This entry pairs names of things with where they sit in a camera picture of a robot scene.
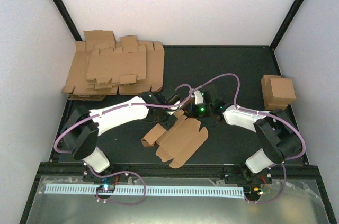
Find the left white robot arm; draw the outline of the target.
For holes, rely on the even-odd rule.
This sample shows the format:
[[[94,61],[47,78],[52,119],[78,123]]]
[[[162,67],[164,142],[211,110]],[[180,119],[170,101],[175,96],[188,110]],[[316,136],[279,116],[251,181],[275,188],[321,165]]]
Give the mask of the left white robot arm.
[[[177,118],[174,111],[180,107],[180,97],[143,92],[132,99],[102,109],[78,107],[69,117],[57,138],[54,149],[71,154],[91,166],[102,181],[113,177],[114,169],[105,153],[97,146],[97,139],[105,132],[135,120],[157,122],[169,130]]]

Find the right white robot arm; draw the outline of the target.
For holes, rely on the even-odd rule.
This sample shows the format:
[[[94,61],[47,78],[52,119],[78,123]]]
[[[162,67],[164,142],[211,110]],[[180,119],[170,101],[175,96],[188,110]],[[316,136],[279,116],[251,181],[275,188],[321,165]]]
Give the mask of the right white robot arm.
[[[281,109],[245,109],[239,105],[225,103],[213,96],[212,91],[206,90],[194,90],[191,97],[193,103],[190,105],[190,114],[193,117],[215,117],[230,126],[238,126],[256,134],[260,148],[249,156],[239,169],[239,176],[245,183],[254,183],[264,169],[283,164],[305,153],[305,141]]]

